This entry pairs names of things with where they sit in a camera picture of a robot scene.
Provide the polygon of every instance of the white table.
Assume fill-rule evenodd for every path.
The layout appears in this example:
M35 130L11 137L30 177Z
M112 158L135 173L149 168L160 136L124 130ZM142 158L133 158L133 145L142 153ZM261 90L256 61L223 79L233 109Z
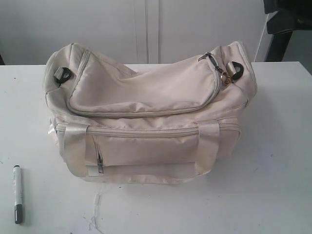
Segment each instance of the white table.
M154 65L133 65L136 69ZM177 186L105 185L105 234L310 234L312 77L299 62L254 63L258 94L233 157ZM0 66L0 233L43 234L87 219L101 184L74 177L47 134L44 66ZM25 222L14 223L12 170L23 168Z

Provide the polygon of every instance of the pen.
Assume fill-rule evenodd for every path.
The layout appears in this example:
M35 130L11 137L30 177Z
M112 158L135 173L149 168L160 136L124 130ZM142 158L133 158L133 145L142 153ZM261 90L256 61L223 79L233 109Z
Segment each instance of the pen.
M20 224L23 222L23 202L22 202L22 190L21 190L21 174L20 166L15 165L13 168L13 180L14 180L14 197L15 197L15 223Z

